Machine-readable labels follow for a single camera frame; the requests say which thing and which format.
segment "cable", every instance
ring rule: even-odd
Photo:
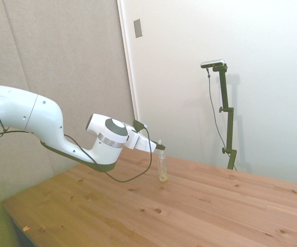
[[[209,96],[210,96],[210,102],[211,102],[211,106],[212,106],[212,111],[213,111],[213,113],[214,113],[215,125],[216,125],[217,131],[218,131],[218,135],[219,135],[219,137],[220,137],[220,139],[221,139],[221,141],[222,141],[222,144],[224,145],[224,148],[226,149],[225,142],[224,142],[224,140],[223,140],[223,138],[221,137],[221,134],[220,134],[220,132],[219,132],[219,128],[218,128],[217,121],[216,121],[215,108],[214,108],[214,104],[213,104],[213,102],[212,102],[212,97],[211,97],[211,83],[210,83],[210,77],[211,77],[211,75],[210,75],[210,73],[209,73],[209,68],[206,68],[206,71],[208,72],[208,79],[209,79]]]
[[[149,170],[149,168],[151,167],[151,165],[152,165],[152,147],[151,147],[151,144],[150,144],[149,132],[148,132],[148,130],[147,130],[146,127],[144,127],[144,129],[146,130],[147,135],[148,135],[148,144],[149,144],[149,151],[150,151],[150,163],[149,163],[149,166],[148,166],[148,168],[144,172],[140,173],[139,175],[137,175],[137,176],[135,176],[135,177],[133,177],[131,179],[124,180],[124,181],[118,180],[115,177],[113,177],[110,174],[108,174],[107,172],[103,171],[102,168],[99,166],[99,164],[87,152],[85,152],[84,149],[72,137],[70,137],[69,135],[65,135],[65,136],[68,137],[68,138],[70,138],[82,150],[83,153],[85,153],[95,164],[97,164],[97,166],[99,167],[99,169],[101,170],[101,172],[105,173],[107,176],[109,176],[110,178],[112,178],[113,180],[115,180],[115,181],[117,181],[119,183],[126,183],[126,182],[129,182],[131,180],[134,180],[134,179],[140,177],[141,175],[143,175],[144,173],[146,173]]]
[[[8,133],[28,133],[27,131],[22,131],[22,130],[11,130],[11,131],[3,131],[0,133],[0,137],[2,137],[4,134],[8,134]]]

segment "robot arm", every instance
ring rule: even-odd
[[[30,132],[40,139],[45,148],[100,172],[115,167],[123,146],[146,152],[153,152],[156,148],[154,142],[149,145],[149,140],[133,126],[93,114],[86,131],[95,133],[98,138],[92,149],[82,149],[64,137],[63,116],[57,103],[41,95],[6,86],[0,86],[1,124]]]

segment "wooden table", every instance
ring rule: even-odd
[[[297,247],[297,184],[171,157],[161,182],[155,161],[128,183],[78,165],[3,205],[36,246]],[[110,173],[148,164],[124,149]]]

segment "light switch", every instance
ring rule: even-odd
[[[136,38],[143,36],[142,22],[140,21],[140,19],[133,21],[133,25]]]

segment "glass bottle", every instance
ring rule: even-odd
[[[163,182],[168,179],[167,175],[167,163],[164,155],[164,150],[157,149],[158,153],[158,171],[159,171],[159,179]]]

